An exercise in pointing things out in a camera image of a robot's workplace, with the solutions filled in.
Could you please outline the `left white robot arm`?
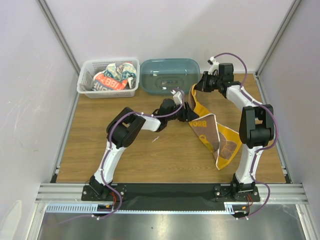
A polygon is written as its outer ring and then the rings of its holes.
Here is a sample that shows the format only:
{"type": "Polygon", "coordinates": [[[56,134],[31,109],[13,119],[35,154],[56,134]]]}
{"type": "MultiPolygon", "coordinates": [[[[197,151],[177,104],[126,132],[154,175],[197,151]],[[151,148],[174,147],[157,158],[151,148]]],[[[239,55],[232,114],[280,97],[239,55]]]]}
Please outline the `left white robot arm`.
{"type": "Polygon", "coordinates": [[[84,189],[83,197],[91,197],[102,201],[111,193],[110,184],[118,162],[124,151],[135,141],[142,130],[160,132],[167,127],[169,121],[191,122],[199,115],[187,102],[177,103],[166,98],[152,114],[133,111],[125,107],[108,125],[105,152],[96,172],[88,181],[88,189],[84,189]]]}

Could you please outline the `yellow brown bear towel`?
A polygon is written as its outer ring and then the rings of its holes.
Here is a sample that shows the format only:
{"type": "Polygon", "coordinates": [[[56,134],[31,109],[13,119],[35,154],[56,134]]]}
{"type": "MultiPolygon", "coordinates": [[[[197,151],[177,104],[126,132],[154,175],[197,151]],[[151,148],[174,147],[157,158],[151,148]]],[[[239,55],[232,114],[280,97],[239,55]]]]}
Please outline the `yellow brown bear towel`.
{"type": "Polygon", "coordinates": [[[198,115],[189,122],[191,129],[212,154],[216,168],[225,168],[242,145],[239,133],[217,122],[216,115],[197,100],[195,85],[190,88],[188,104],[198,115]]]}

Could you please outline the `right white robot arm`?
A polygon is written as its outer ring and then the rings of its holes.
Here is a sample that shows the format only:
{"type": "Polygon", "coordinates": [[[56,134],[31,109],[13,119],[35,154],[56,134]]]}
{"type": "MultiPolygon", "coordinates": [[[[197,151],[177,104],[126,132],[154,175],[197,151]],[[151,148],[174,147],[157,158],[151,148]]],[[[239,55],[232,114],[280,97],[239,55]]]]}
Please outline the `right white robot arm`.
{"type": "Polygon", "coordinates": [[[204,71],[195,90],[210,93],[219,91],[241,110],[239,139],[243,144],[239,167],[232,177],[228,190],[215,192],[222,201],[244,202],[258,196],[256,171],[263,151],[275,136],[273,107],[256,101],[234,80],[234,66],[208,60],[210,69],[204,71]]]}

